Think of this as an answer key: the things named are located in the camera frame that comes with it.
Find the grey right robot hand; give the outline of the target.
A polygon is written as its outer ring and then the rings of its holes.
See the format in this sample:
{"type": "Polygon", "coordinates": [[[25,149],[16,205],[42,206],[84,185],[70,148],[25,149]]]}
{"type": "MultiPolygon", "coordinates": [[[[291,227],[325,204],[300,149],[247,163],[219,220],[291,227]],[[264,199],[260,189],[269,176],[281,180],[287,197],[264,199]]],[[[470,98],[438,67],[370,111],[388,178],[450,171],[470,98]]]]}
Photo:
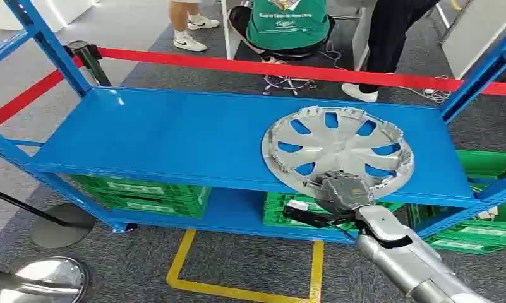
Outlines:
{"type": "Polygon", "coordinates": [[[374,205],[374,195],[364,179],[343,171],[328,171],[312,182],[316,203],[333,215],[374,205]]]}

